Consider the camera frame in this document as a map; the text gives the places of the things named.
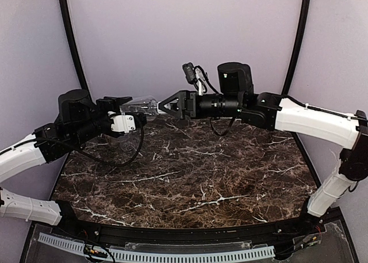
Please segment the black left corner frame post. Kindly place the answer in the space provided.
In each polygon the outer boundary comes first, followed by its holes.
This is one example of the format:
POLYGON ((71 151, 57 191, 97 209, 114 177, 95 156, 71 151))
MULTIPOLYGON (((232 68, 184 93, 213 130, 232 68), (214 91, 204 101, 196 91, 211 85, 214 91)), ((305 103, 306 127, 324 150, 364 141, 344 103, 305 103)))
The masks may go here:
POLYGON ((70 50, 72 62, 74 65, 74 69, 76 72, 76 76, 78 79, 78 83, 81 89, 88 92, 89 99, 92 99, 91 92, 87 83, 87 79, 85 76, 85 71, 83 68, 81 56, 79 53, 75 33, 74 33, 74 26, 72 23, 72 16, 71 16, 71 9, 69 7, 68 0, 59 0, 59 7, 60 12, 62 15, 63 25, 64 25, 64 31, 66 34, 68 47, 70 50))

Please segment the Pocari Sweat bottle white cap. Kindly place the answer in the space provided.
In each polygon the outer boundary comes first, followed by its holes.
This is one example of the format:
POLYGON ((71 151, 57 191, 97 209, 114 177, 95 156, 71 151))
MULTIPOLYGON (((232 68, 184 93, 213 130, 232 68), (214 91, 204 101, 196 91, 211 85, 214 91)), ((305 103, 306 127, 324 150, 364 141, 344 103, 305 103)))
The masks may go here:
POLYGON ((136 150, 135 136, 132 134, 125 134, 116 139, 118 147, 126 153, 132 153, 136 150))

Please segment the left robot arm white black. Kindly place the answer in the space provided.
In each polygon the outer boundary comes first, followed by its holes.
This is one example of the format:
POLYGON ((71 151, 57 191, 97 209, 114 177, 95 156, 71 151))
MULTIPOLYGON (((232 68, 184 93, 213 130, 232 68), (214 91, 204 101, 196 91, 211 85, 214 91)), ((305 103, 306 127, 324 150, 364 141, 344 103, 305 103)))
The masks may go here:
MULTIPOLYGON (((23 140, 1 151, 1 181, 76 151, 90 159, 83 151, 89 140, 104 134, 119 138, 136 129, 144 135, 147 118, 143 112, 121 107, 132 97, 104 97, 92 101, 84 89, 70 90, 59 96, 59 113, 53 123, 34 130, 23 140)), ((67 201, 46 201, 15 194, 1 188, 1 217, 19 218, 57 226, 76 219, 67 201)))

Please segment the black right corner frame post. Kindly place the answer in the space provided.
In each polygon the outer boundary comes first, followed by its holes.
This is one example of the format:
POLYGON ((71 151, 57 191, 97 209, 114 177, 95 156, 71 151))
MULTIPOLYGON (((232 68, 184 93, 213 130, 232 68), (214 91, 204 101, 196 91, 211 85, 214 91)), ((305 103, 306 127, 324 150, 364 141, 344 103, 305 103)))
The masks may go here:
POLYGON ((294 73, 297 67, 298 57, 300 55, 302 41, 304 38, 306 22, 308 19, 310 1, 311 0, 301 1, 301 9, 300 9, 300 16, 298 19, 296 36, 294 39, 293 50, 290 56, 289 66, 287 69, 285 81, 284 81, 283 88, 282 88, 282 94, 289 94, 289 90, 293 82, 294 73))

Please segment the black corner frame post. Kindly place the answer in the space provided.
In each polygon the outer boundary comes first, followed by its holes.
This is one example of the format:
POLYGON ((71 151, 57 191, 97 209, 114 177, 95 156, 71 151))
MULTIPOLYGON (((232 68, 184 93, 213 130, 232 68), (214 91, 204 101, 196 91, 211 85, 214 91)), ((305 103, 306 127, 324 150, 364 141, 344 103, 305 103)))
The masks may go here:
POLYGON ((298 57, 300 55, 302 41, 304 38, 306 22, 308 19, 310 1, 311 0, 301 1, 301 9, 300 9, 300 16, 298 19, 296 36, 294 39, 293 50, 290 56, 289 66, 287 69, 285 81, 284 81, 283 88, 282 88, 282 94, 289 94, 289 90, 293 82, 294 73, 297 67, 298 57))
POLYGON ((71 9, 69 7, 68 0, 59 0, 59 7, 60 12, 62 15, 63 25, 64 25, 64 31, 66 34, 68 47, 70 50, 72 62, 74 65, 74 69, 76 72, 76 76, 78 79, 78 83, 81 89, 88 92, 89 99, 92 99, 91 92, 87 83, 87 79, 85 76, 85 71, 83 68, 81 56, 79 53, 75 33, 74 33, 74 26, 72 23, 72 16, 71 16, 71 9))

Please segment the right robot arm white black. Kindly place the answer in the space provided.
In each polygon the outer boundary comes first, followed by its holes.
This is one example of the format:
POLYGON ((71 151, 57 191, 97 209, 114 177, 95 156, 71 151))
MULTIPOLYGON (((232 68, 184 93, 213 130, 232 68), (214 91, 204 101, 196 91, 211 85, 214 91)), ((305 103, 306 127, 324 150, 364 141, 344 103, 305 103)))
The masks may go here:
POLYGON ((342 147, 333 172, 306 201, 305 216, 322 217, 353 184, 367 178, 367 117, 303 104, 291 96, 254 93, 251 69, 238 62, 218 66, 220 93, 181 90, 161 101, 161 112, 178 119, 227 117, 268 131, 287 131, 342 147))

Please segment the clear plastic bottle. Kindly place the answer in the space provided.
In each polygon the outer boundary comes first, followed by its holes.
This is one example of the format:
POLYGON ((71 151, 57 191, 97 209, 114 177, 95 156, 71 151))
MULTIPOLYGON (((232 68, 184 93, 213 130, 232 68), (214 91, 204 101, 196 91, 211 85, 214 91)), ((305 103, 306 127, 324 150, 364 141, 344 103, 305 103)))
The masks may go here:
POLYGON ((153 121, 159 116, 158 101, 153 96, 133 98, 120 106, 122 113, 143 113, 147 121, 153 121))

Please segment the black front table rail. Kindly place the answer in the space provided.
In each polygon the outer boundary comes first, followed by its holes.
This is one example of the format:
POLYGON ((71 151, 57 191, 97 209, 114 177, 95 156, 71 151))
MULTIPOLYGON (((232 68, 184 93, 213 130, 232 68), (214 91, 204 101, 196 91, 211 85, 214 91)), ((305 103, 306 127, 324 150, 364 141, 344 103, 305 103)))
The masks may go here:
POLYGON ((308 215, 306 206, 297 218, 277 222, 223 228, 165 229, 115 226, 79 220, 67 201, 56 200, 62 219, 58 230, 73 237, 105 246, 125 246, 129 243, 205 245, 250 241, 253 244, 284 244, 293 238, 316 232, 316 225, 328 218, 329 208, 321 217, 308 215))

